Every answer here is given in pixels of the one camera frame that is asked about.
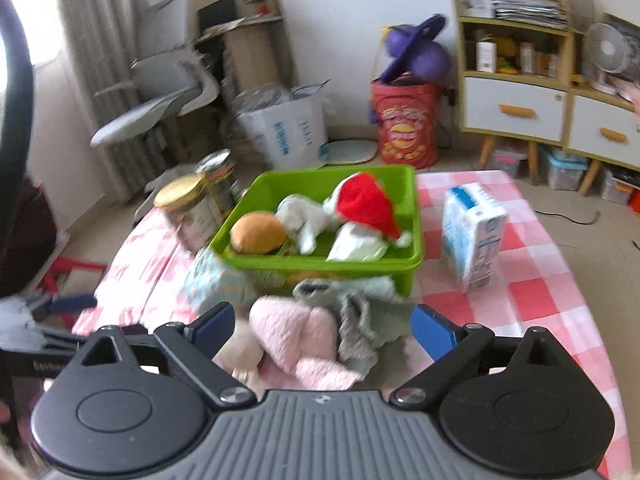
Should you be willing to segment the white paper shopping bag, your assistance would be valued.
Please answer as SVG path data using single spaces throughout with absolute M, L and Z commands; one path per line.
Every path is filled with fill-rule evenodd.
M 328 161 L 324 84 L 265 84 L 239 94 L 235 118 L 274 170 L 319 169 Z

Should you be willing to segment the grey office chair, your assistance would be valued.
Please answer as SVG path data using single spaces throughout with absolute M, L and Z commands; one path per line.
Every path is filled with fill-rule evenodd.
M 194 48 L 192 0 L 143 0 L 138 57 L 128 80 L 98 96 L 131 91 L 140 103 L 99 128 L 91 146 L 105 157 L 115 196 L 130 200 L 155 178 L 190 158 L 176 119 L 212 104 L 219 84 Z

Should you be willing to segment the pink checkered tablecloth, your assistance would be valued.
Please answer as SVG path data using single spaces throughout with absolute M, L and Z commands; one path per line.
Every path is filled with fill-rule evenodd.
M 480 182 L 509 214 L 488 285 L 465 294 L 440 260 L 440 212 L 448 188 Z M 501 171 L 428 172 L 416 178 L 425 258 L 416 270 L 413 299 L 456 323 L 477 322 L 500 336 L 547 327 L 611 405 L 613 442 L 600 471 L 613 478 L 630 471 L 631 455 L 620 389 L 601 335 L 559 247 L 515 183 Z M 74 331 L 140 323 L 149 330 L 194 318 L 181 289 L 191 256 L 164 216 L 151 212 L 128 235 L 96 290 L 98 305 L 81 313 Z

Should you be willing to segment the stack of magazines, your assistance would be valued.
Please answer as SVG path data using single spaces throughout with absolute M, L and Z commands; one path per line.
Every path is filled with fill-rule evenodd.
M 492 0 L 497 20 L 525 23 L 554 29 L 567 29 L 564 8 L 558 0 Z

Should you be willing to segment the hamburger plush toy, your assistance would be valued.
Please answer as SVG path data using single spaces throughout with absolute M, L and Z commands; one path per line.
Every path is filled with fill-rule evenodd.
M 268 211 L 243 214 L 230 230 L 230 244 L 235 252 L 245 255 L 267 255 L 286 241 L 285 228 Z

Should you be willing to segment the grey green towel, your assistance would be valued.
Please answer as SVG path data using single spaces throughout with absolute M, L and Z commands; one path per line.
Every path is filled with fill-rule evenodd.
M 388 276 L 347 281 L 308 278 L 294 287 L 293 297 L 334 315 L 338 360 L 362 376 L 378 364 L 386 344 L 410 333 L 414 304 L 398 295 Z

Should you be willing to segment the santa claus plush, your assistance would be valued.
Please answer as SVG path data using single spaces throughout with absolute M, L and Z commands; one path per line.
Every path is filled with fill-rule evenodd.
M 336 236 L 346 222 L 377 230 L 388 248 L 407 248 L 412 243 L 412 234 L 399 229 L 394 205 L 384 188 L 368 172 L 356 172 L 341 180 L 321 203 L 299 194 L 286 196 L 276 217 L 294 240 L 298 252 L 305 256 L 316 250 L 320 234 L 332 232 Z

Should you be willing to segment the black left-hand gripper tool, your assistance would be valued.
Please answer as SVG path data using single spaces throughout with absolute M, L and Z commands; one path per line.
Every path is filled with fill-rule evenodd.
M 154 338 L 139 325 L 104 325 L 77 335 L 46 323 L 55 314 L 86 306 L 89 296 L 61 299 L 49 295 L 1 300 L 1 375 L 76 379 L 166 368 Z

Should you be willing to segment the wooden desk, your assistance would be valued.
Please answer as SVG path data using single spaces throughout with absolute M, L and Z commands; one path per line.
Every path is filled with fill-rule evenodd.
M 279 0 L 192 0 L 194 44 L 224 49 L 229 84 L 241 93 L 265 84 L 289 87 L 295 70 Z

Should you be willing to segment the doll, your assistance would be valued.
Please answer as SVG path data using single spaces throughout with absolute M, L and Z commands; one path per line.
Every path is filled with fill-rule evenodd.
M 201 249 L 192 261 L 183 283 L 183 293 L 198 315 L 228 302 L 239 318 L 247 318 L 257 294 L 250 280 L 228 266 L 209 247 Z

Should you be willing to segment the beige small plush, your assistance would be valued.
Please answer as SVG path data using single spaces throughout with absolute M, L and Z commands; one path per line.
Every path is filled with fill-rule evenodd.
M 232 336 L 222 346 L 213 362 L 254 390 L 262 386 L 259 378 L 259 365 L 265 351 L 253 330 L 246 323 L 235 326 Z

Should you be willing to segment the green drink can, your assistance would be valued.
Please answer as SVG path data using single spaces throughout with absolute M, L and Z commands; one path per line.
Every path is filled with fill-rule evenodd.
M 239 194 L 231 151 L 224 148 L 205 156 L 196 164 L 195 171 L 202 175 L 221 217 L 227 218 L 238 203 Z

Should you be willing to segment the blue white milk carton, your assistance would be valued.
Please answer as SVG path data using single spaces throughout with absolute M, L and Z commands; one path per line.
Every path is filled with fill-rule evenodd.
M 483 185 L 450 188 L 442 206 L 442 258 L 461 290 L 486 286 L 509 215 Z

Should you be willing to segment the white cloth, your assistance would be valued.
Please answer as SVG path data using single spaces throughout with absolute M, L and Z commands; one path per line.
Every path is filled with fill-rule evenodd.
M 378 261 L 383 258 L 387 249 L 386 240 L 377 230 L 356 222 L 346 222 L 338 229 L 326 260 Z

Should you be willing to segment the pink plush toy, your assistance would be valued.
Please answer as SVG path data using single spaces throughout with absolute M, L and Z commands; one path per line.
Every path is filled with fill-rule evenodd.
M 348 390 L 363 376 L 338 360 L 337 324 L 322 307 L 285 297 L 258 298 L 250 328 L 271 361 L 306 390 Z

